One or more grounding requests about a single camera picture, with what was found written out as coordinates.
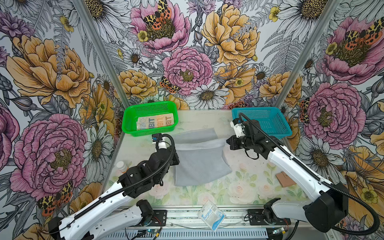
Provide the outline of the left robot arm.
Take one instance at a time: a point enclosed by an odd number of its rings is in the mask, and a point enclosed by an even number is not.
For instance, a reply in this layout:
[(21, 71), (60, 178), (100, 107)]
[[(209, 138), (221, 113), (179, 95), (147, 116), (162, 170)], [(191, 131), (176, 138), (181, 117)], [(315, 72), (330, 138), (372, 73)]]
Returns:
[(154, 134), (152, 139), (156, 151), (147, 161), (129, 168), (105, 193), (76, 213), (52, 218), (48, 234), (55, 240), (98, 240), (124, 227), (148, 225), (154, 211), (147, 200), (139, 200), (121, 212), (115, 211), (154, 186), (162, 185), (169, 168), (180, 163), (170, 135)]

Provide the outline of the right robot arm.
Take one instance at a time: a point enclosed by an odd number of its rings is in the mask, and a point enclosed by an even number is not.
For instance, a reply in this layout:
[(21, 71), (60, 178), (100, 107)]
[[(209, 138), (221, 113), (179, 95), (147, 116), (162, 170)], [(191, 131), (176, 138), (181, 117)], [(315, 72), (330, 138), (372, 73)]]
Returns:
[(340, 193), (344, 189), (304, 165), (276, 137), (268, 136), (256, 120), (234, 119), (230, 123), (235, 134), (227, 139), (231, 150), (254, 151), (270, 161), (290, 177), (308, 197), (306, 201), (289, 202), (275, 198), (265, 204), (268, 222), (277, 219), (294, 219), (310, 223), (316, 230), (326, 233), (348, 214), (348, 198)]

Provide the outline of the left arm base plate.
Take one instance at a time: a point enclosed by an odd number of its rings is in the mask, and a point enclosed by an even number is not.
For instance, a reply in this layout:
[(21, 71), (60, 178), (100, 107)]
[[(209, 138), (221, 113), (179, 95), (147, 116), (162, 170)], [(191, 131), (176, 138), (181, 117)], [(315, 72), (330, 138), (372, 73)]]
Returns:
[(167, 210), (154, 210), (152, 213), (145, 213), (141, 225), (143, 227), (165, 227), (167, 215)]

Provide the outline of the grey patterned towel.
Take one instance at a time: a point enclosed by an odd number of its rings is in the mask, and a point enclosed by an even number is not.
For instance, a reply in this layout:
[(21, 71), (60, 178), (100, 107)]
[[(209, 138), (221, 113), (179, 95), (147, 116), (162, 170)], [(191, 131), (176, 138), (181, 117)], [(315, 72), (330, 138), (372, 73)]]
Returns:
[(139, 117), (137, 121), (137, 130), (149, 130), (168, 127), (173, 125), (174, 122), (174, 115), (172, 113)]

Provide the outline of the plain grey towel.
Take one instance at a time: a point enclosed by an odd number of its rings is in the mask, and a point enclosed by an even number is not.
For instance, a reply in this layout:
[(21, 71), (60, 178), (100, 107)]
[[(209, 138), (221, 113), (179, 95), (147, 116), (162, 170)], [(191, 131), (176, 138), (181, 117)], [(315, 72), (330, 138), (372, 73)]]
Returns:
[(232, 172), (224, 154), (225, 139), (213, 128), (173, 136), (180, 163), (175, 167), (175, 186), (189, 187), (211, 183)]

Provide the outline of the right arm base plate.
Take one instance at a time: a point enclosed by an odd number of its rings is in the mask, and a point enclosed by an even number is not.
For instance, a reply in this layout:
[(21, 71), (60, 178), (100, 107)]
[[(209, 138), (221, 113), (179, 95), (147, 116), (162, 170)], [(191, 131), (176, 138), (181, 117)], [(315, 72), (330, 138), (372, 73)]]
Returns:
[(245, 222), (251, 226), (290, 226), (290, 219), (277, 218), (275, 214), (265, 209), (248, 209), (244, 217)]

